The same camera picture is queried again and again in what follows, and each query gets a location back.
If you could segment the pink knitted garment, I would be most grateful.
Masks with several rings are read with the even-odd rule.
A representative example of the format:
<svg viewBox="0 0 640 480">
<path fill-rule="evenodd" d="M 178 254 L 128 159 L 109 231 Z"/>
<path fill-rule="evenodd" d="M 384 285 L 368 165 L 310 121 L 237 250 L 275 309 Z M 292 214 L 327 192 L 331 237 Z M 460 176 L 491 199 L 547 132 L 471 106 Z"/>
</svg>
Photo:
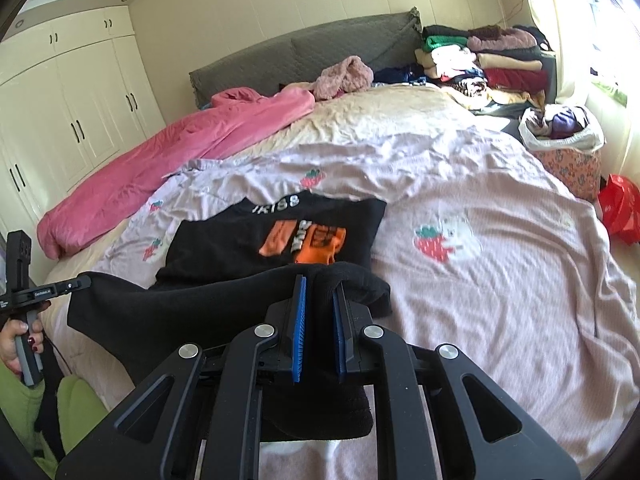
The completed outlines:
<svg viewBox="0 0 640 480">
<path fill-rule="evenodd" d="M 341 93 L 352 93 L 371 87 L 374 73 L 358 55 L 322 70 L 314 82 L 314 98 L 317 101 L 332 100 Z"/>
</svg>

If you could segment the grey quilted headboard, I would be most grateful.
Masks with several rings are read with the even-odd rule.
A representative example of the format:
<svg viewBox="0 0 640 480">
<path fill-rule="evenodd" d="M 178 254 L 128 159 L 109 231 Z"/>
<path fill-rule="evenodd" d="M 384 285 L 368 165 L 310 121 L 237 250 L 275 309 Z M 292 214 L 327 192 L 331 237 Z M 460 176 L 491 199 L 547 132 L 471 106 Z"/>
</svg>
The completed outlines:
<svg viewBox="0 0 640 480">
<path fill-rule="evenodd" d="M 214 94 L 236 87 L 272 96 L 291 82 L 315 80 L 351 55 L 375 72 L 409 65 L 421 44 L 420 12 L 413 8 L 288 32 L 198 68 L 189 78 L 195 105 L 202 108 Z"/>
</svg>

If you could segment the red plastic bag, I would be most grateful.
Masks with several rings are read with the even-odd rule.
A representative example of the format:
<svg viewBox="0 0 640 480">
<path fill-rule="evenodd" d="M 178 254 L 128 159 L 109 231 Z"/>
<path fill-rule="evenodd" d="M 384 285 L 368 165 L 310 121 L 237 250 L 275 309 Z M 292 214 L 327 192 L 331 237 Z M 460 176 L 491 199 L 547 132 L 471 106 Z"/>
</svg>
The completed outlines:
<svg viewBox="0 0 640 480">
<path fill-rule="evenodd" d="M 612 237 L 627 245 L 640 242 L 639 188 L 619 174 L 610 174 L 598 194 L 602 222 Z"/>
</svg>

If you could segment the pink strawberry print quilt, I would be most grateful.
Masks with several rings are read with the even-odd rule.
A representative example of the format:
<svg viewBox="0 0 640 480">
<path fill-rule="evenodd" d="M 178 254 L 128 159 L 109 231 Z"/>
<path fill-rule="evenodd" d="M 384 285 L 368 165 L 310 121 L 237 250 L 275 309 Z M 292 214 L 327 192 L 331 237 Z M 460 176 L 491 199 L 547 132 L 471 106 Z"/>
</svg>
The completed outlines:
<svg viewBox="0 0 640 480">
<path fill-rule="evenodd" d="M 131 219 L 60 261 L 143 287 L 178 225 L 240 200 L 265 217 L 300 194 L 387 205 L 372 269 L 386 325 L 412 344 L 456 344 L 592 474 L 639 403 L 638 292 L 593 206 L 521 144 L 476 129 L 349 144 L 254 146 L 173 174 Z"/>
</svg>

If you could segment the beige bed sheet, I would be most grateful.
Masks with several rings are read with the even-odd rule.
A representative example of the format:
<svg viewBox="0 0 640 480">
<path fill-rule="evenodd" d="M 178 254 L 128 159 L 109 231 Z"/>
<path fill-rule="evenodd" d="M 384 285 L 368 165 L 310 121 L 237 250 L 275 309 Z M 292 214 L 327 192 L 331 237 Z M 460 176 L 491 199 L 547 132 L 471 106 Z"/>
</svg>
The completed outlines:
<svg viewBox="0 0 640 480">
<path fill-rule="evenodd" d="M 519 110 L 507 107 L 493 108 L 488 114 L 474 113 L 432 84 L 426 87 L 392 84 L 341 96 L 333 101 L 314 103 L 314 110 L 308 115 L 239 153 L 224 159 L 200 158 L 190 162 L 236 162 L 282 152 L 300 144 L 346 144 L 398 133 L 432 133 L 447 127 L 470 125 L 516 136 L 520 114 Z M 180 169 L 170 174 L 164 183 Z M 125 229 L 130 217 L 77 254 L 58 260 L 48 258 L 43 276 L 65 278 L 74 269 L 96 262 L 104 254 L 107 244 Z"/>
</svg>

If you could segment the floral basket with clothes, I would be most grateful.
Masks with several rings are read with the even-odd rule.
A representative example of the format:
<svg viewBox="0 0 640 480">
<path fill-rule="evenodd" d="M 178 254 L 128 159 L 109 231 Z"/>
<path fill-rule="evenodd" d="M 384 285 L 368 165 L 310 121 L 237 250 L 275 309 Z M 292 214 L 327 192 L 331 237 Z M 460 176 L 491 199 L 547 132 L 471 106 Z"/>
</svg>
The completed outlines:
<svg viewBox="0 0 640 480">
<path fill-rule="evenodd" d="M 594 202 L 602 177 L 605 136 L 597 118 L 583 106 L 548 104 L 528 108 L 518 131 L 529 153 L 581 200 Z"/>
</svg>

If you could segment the black sweater orange patches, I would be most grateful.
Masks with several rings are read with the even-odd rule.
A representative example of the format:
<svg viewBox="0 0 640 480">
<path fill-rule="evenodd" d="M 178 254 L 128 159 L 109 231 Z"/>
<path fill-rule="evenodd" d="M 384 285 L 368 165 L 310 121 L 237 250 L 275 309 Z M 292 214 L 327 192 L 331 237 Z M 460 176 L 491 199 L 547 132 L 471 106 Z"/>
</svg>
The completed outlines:
<svg viewBox="0 0 640 480">
<path fill-rule="evenodd" d="M 339 200 L 308 191 L 257 205 L 242 200 L 212 218 L 180 224 L 154 284 L 90 274 L 75 292 L 67 322 L 99 344 L 141 382 L 183 344 L 223 346 L 264 322 L 307 280 L 302 372 L 265 395 L 262 434 L 277 440 L 366 436 L 373 419 L 363 388 L 336 376 L 333 293 L 392 312 L 390 285 L 371 270 L 371 249 L 385 214 L 377 198 Z"/>
</svg>

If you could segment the dark blue garment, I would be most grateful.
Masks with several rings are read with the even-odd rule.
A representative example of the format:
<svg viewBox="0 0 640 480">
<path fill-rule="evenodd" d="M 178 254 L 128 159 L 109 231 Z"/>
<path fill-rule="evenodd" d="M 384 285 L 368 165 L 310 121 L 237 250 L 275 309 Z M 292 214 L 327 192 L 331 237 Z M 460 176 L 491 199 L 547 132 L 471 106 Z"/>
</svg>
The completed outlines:
<svg viewBox="0 0 640 480">
<path fill-rule="evenodd" d="M 418 64 L 410 64 L 402 67 L 390 67 L 378 70 L 373 75 L 374 86 L 381 84 L 411 84 L 422 86 L 427 84 L 428 78 L 424 74 L 424 68 Z"/>
</svg>

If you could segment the white built-in wardrobe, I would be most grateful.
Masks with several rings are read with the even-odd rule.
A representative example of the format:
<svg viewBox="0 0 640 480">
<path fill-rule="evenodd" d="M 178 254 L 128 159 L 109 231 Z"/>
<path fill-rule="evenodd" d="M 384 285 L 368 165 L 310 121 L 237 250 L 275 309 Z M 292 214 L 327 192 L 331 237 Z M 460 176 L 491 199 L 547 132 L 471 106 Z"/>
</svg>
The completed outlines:
<svg viewBox="0 0 640 480">
<path fill-rule="evenodd" d="M 124 6 L 2 40 L 2 231 L 34 232 L 85 178 L 164 125 Z"/>
</svg>

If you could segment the pink plush blanket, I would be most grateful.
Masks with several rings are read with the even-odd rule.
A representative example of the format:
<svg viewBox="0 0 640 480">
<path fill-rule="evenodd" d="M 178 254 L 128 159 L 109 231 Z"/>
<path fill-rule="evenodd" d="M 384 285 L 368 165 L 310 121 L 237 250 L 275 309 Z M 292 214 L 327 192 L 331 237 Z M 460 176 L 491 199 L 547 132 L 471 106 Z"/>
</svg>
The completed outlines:
<svg viewBox="0 0 640 480">
<path fill-rule="evenodd" d="M 77 254 L 137 212 L 166 178 L 192 159 L 224 159 L 265 140 L 314 110 L 314 96 L 287 88 L 262 96 L 247 87 L 212 96 L 210 107 L 160 130 L 85 178 L 39 221 L 44 254 Z"/>
</svg>

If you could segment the stack of folded clothes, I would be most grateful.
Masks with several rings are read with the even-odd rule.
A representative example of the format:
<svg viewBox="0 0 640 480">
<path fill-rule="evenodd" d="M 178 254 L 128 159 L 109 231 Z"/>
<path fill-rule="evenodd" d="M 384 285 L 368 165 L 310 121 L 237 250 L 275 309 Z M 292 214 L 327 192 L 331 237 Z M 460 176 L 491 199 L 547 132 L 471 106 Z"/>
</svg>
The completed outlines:
<svg viewBox="0 0 640 480">
<path fill-rule="evenodd" d="M 429 82 L 474 113 L 556 99 L 555 55 L 535 26 L 425 26 L 414 56 Z"/>
</svg>

